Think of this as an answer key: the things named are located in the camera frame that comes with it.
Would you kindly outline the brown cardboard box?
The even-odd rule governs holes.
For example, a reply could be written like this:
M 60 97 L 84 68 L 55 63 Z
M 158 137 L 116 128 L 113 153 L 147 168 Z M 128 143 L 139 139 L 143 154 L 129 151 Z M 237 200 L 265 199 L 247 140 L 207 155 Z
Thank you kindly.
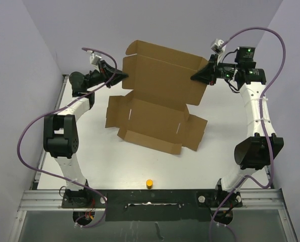
M 197 150 L 207 121 L 190 114 L 206 85 L 191 76 L 207 65 L 203 57 L 136 40 L 126 50 L 124 96 L 110 96 L 107 128 L 123 140 L 178 155 L 183 147 Z

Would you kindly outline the small yellow cylinder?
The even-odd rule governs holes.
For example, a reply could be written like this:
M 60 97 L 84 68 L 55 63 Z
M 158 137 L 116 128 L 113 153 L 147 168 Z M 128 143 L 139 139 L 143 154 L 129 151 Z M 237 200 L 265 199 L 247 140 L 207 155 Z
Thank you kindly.
M 146 184 L 146 188 L 147 189 L 152 189 L 153 185 L 154 185 L 154 182 L 153 182 L 152 179 L 147 179 L 146 182 L 145 182 L 145 184 Z

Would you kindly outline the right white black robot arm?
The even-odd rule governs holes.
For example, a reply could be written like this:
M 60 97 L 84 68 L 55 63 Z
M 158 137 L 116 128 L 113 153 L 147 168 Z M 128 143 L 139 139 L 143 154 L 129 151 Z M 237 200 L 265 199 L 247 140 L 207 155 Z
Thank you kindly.
M 212 195 L 214 202 L 224 206 L 231 200 L 230 192 L 239 191 L 244 181 L 255 172 L 270 166 L 284 146 L 272 126 L 265 96 L 266 76 L 263 69 L 256 68 L 253 60 L 255 48 L 240 46 L 234 53 L 235 62 L 223 62 L 224 48 L 212 46 L 213 54 L 208 64 L 191 76 L 191 79 L 214 85 L 217 79 L 237 85 L 233 91 L 241 95 L 247 117 L 247 137 L 234 149 L 235 170 L 221 178 Z

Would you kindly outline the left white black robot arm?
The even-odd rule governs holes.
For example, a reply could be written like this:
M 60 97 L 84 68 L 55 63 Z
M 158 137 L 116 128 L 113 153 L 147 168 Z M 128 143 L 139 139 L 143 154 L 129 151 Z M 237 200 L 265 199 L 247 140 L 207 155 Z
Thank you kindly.
M 88 94 L 89 89 L 100 84 L 111 88 L 128 77 L 127 73 L 115 70 L 106 61 L 100 61 L 94 71 L 88 74 L 73 72 L 69 75 L 72 89 L 72 100 L 80 98 L 74 104 L 57 114 L 44 117 L 43 147 L 59 164 L 63 175 L 69 178 L 66 182 L 65 194 L 73 197 L 80 207 L 86 207 L 91 202 L 91 194 L 84 187 L 88 186 L 83 176 L 76 152 L 79 148 L 77 121 L 89 111 L 95 103 L 95 93 Z

